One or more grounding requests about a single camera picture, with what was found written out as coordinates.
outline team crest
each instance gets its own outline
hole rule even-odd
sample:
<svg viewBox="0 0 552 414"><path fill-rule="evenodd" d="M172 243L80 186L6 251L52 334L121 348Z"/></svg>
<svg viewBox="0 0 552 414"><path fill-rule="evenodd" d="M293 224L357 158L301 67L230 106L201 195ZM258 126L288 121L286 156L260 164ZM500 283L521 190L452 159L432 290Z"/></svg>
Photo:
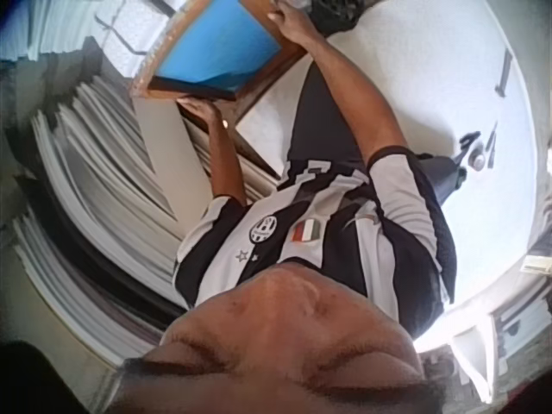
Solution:
<svg viewBox="0 0 552 414"><path fill-rule="evenodd" d="M274 234L278 226L278 219L275 216L268 216L260 220L249 232L249 240L254 243L262 243Z"/></svg>

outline hair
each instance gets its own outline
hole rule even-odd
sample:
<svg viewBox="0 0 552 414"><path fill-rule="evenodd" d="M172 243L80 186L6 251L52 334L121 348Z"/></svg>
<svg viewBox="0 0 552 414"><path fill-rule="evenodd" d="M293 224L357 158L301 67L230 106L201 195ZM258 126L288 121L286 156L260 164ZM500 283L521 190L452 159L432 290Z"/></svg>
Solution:
<svg viewBox="0 0 552 414"><path fill-rule="evenodd" d="M349 404L363 405L379 404L378 413L400 414L441 414L445 403L445 388L436 382L424 382L412 386L397 388L374 388L346 390L342 395L333 393L328 398L329 403L339 404L347 401ZM104 414L160 414L154 408L147 411L137 407L132 401L116 401Z"/></svg>

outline black object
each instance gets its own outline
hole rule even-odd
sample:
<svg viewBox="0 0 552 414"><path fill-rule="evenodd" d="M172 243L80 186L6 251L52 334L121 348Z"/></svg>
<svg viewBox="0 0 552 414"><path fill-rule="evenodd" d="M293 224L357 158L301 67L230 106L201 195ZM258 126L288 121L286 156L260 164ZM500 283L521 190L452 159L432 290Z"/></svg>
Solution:
<svg viewBox="0 0 552 414"><path fill-rule="evenodd" d="M0 367L2 413L88 413L42 352L28 343L0 346Z"/></svg>
<svg viewBox="0 0 552 414"><path fill-rule="evenodd" d="M312 0L310 19L324 36L356 26L366 6L363 0Z"/></svg>

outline black and white striped jersey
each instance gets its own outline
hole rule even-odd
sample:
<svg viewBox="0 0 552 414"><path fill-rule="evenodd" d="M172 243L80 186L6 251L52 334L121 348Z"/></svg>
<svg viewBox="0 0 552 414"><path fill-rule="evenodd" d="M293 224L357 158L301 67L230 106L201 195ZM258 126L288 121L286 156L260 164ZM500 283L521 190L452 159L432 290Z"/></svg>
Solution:
<svg viewBox="0 0 552 414"><path fill-rule="evenodd" d="M454 299L449 228L416 156L388 147L364 174L292 161L278 190L248 207L215 198L182 242L173 283L189 307L293 260L369 298L414 337Z"/></svg>

